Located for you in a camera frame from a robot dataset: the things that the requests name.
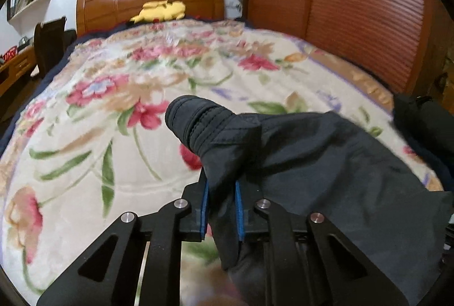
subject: wooden chair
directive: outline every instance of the wooden chair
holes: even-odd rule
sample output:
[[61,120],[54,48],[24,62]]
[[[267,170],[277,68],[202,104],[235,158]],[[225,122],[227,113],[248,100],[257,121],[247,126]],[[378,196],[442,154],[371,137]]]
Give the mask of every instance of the wooden chair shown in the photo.
[[34,47],[40,78],[43,78],[63,57],[65,23],[66,17],[63,16],[61,19],[36,25]]

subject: bed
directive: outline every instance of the bed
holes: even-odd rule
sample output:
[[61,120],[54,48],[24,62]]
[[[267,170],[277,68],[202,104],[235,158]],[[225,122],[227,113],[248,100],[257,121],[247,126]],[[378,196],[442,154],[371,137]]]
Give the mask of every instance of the bed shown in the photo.
[[[200,159],[163,123],[183,94],[236,113],[335,111],[442,190],[393,129],[392,93],[366,72],[297,37],[224,21],[223,0],[181,0],[203,20],[125,24],[147,1],[78,0],[79,40],[7,136],[1,264],[31,305],[123,212],[157,211],[198,180]],[[185,306],[244,305],[209,238],[183,247],[181,285]]]

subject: yellow plush toy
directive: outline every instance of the yellow plush toy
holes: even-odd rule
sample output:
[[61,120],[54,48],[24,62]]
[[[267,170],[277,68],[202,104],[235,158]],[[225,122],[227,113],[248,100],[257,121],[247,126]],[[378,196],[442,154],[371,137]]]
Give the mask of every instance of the yellow plush toy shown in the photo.
[[145,3],[139,15],[131,18],[131,22],[162,22],[164,20],[182,19],[186,6],[181,1],[169,3],[166,1],[153,1]]

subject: silver screw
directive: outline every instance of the silver screw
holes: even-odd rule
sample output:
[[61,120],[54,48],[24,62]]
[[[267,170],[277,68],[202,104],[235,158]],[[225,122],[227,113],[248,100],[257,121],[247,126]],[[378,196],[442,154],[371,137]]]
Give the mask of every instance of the silver screw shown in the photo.
[[132,212],[125,212],[123,215],[121,215],[121,221],[123,223],[130,223],[133,220],[134,214]]
[[173,205],[177,208],[177,209],[184,209],[187,205],[188,205],[188,201],[186,201],[184,198],[179,198],[178,200],[176,200]]
[[256,202],[256,205],[261,209],[269,209],[271,206],[271,202],[266,198],[262,198]]
[[314,222],[314,223],[323,223],[325,221],[325,217],[323,216],[323,214],[319,213],[319,212],[313,212],[311,215],[310,215],[310,221],[311,222]]

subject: red bag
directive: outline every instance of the red bag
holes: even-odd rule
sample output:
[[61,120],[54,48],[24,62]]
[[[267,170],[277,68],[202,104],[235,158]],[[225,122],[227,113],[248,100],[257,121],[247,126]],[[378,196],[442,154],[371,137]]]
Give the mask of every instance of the red bag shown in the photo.
[[16,55],[17,55],[17,46],[13,46],[8,51],[6,51],[5,55],[3,55],[3,58],[5,59],[5,62],[8,62],[12,58],[14,58]]

